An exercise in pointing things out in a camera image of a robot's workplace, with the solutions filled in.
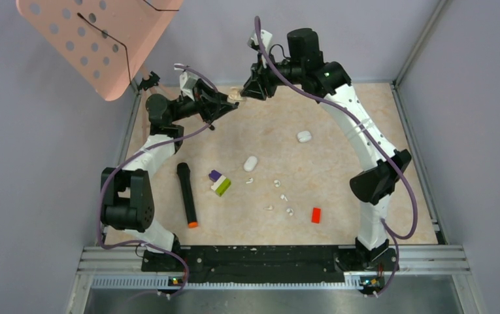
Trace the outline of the beige earbud case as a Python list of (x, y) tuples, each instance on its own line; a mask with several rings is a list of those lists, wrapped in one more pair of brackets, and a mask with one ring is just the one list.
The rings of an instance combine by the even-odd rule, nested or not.
[(232, 104), (244, 103), (247, 101), (247, 98), (242, 96), (242, 88), (231, 87), (227, 95), (227, 101)]

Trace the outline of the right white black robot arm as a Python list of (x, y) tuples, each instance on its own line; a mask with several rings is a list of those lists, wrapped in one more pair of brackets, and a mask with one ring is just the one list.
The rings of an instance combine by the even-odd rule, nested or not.
[(361, 173), (350, 179), (360, 204), (356, 262), (374, 269), (388, 250), (381, 221), (386, 218), (396, 183), (411, 162), (407, 149), (398, 150), (387, 140), (358, 99), (352, 79), (337, 61), (326, 62), (318, 34), (311, 28), (288, 33), (289, 57), (275, 61), (270, 54), (272, 35), (254, 31), (248, 46), (258, 53), (241, 96), (265, 101), (279, 86), (296, 88), (319, 103), (340, 127), (357, 154)]

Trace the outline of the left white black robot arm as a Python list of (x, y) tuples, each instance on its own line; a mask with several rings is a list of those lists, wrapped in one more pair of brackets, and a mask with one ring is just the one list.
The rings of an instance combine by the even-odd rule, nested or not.
[(145, 243), (152, 252), (158, 253), (158, 263), (170, 271), (181, 265), (182, 253), (173, 247), (174, 233), (154, 217), (151, 179), (187, 139), (184, 127), (177, 121), (199, 115), (205, 126), (210, 127), (216, 119), (239, 106), (238, 101), (201, 79), (191, 92), (176, 99), (167, 99), (161, 94), (148, 96), (145, 109), (150, 135), (146, 142), (124, 165), (108, 167), (101, 176), (100, 223), (125, 231)]

